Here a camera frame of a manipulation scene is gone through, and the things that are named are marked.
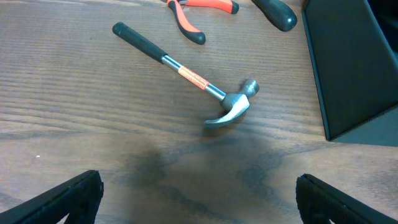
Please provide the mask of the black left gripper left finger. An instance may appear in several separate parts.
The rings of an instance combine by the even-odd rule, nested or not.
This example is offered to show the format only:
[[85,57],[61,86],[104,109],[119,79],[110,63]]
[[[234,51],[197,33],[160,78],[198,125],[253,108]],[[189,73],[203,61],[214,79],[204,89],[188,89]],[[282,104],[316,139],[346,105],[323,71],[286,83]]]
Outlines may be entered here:
[[88,170],[1,213],[2,224],[94,224],[104,194],[97,170]]

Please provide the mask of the black yellow screwdriver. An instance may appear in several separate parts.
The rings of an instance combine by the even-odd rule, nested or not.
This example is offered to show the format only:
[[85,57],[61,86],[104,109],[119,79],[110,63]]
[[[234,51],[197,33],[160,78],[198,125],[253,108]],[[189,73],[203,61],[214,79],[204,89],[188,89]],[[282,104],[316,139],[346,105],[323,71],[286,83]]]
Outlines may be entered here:
[[268,20],[279,30],[288,32],[297,24],[293,10],[280,0],[252,0]]

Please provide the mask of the orange handled pliers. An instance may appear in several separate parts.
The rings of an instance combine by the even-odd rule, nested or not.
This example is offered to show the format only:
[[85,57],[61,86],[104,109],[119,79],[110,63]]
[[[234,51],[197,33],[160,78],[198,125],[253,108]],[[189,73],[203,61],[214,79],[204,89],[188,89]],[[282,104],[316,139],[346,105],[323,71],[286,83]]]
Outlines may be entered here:
[[205,34],[191,25],[188,21],[182,5],[197,7],[212,7],[221,9],[230,14],[236,14],[239,11],[239,4],[232,0],[162,0],[167,7],[171,9],[175,16],[176,23],[181,33],[192,42],[203,45],[206,42]]

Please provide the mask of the small claw hammer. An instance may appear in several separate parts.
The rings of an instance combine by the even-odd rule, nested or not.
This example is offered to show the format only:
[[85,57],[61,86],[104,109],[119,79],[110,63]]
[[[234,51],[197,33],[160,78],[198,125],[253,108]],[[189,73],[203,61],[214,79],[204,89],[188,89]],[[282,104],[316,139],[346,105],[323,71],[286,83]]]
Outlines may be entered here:
[[201,90],[209,93],[211,96],[214,96],[220,101],[221,107],[224,108],[227,113],[218,119],[205,121],[203,126],[207,129],[222,128],[233,123],[249,108],[249,99],[255,96],[259,91],[259,85],[257,81],[253,79],[247,79],[241,86],[240,92],[225,93],[211,84],[209,81],[205,80],[203,77],[199,76],[197,73],[174,60],[160,47],[124,23],[116,23],[113,25],[112,31],[127,43],[131,44],[159,63],[162,63],[174,70],[179,75],[193,83],[195,86],[199,87]]

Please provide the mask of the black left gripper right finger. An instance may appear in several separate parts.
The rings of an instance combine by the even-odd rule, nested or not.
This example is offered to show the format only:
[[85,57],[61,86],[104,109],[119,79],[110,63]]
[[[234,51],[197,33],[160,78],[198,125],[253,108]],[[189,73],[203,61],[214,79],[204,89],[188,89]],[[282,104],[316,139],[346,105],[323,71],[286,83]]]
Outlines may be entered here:
[[295,191],[304,224],[397,224],[397,220],[310,174],[297,178]]

